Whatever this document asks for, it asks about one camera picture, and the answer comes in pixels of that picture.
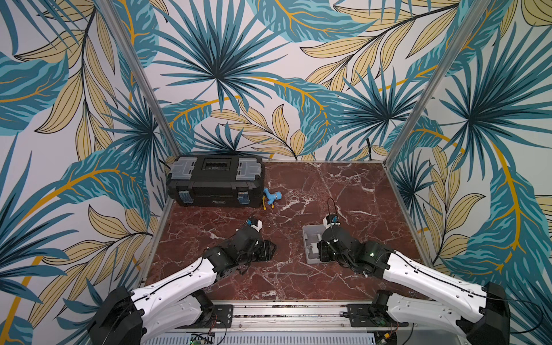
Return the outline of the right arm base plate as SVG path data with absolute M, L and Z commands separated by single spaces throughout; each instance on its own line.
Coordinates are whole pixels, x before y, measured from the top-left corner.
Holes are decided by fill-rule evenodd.
M 342 313 L 342 316 L 349 319 L 351 327 L 353 328 L 382 327 L 396 329 L 410 325 L 408 322 L 399 322 L 394 320 L 388 314 L 387 307 L 380 305 L 348 304 L 346 305 L 346 311 Z

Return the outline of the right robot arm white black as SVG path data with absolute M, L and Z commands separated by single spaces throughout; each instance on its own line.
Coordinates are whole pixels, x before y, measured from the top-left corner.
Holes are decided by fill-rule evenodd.
M 422 294 L 408 298 L 388 290 L 370 304 L 349 304 L 343 316 L 353 327 L 391 327 L 417 323 L 461 336 L 469 344 L 508 344 L 510 305 L 503 287 L 478 285 L 440 273 L 376 241 L 360 242 L 336 217 L 304 237 L 309 263 L 335 262 L 364 277 L 375 277 Z

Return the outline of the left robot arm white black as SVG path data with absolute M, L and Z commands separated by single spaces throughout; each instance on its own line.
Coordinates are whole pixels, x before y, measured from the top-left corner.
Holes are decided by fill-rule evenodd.
M 254 262 L 273 258 L 276 245 L 249 218 L 230 238 L 208 248 L 179 272 L 134 290 L 112 290 L 87 326 L 92 344 L 143 344 L 181 326 L 209 321 L 213 304 L 204 290 Z

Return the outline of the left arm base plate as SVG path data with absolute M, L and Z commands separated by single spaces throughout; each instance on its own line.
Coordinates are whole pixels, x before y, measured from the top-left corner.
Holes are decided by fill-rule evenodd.
M 203 311 L 199 319 L 191 327 L 197 329 L 229 329 L 232 326 L 233 316 L 233 305 L 214 305 Z

